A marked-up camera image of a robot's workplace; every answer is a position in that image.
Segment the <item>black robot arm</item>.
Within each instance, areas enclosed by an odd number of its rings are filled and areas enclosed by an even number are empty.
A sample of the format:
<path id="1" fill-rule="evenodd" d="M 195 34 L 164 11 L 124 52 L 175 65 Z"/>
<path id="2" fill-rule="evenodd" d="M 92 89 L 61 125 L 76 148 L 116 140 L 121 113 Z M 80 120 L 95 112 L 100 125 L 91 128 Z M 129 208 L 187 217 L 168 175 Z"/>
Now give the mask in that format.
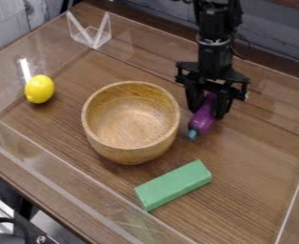
<path id="1" fill-rule="evenodd" d="M 191 112 L 197 112 L 204 104 L 205 92 L 216 95 L 212 115 L 216 119 L 223 119 L 231 111 L 232 101 L 247 99 L 251 83 L 249 77 L 232 66 L 236 56 L 232 44 L 243 17 L 241 3 L 240 0 L 180 1 L 193 4 L 199 26 L 199 58 L 196 62 L 176 62 L 176 82 L 185 89 Z"/>

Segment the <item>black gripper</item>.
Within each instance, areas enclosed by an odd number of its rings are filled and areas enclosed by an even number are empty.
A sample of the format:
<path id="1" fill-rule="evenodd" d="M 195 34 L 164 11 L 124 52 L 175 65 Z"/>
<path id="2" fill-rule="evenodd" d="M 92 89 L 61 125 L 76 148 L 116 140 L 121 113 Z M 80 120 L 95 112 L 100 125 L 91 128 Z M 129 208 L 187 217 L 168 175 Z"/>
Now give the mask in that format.
<path id="1" fill-rule="evenodd" d="M 227 68 L 217 76 L 203 75 L 197 62 L 177 61 L 176 68 L 176 81 L 184 86 L 189 111 L 196 112 L 203 105 L 204 91 L 217 92 L 213 115 L 217 120 L 223 119 L 231 110 L 232 100 L 247 99 L 251 79 L 233 68 Z"/>

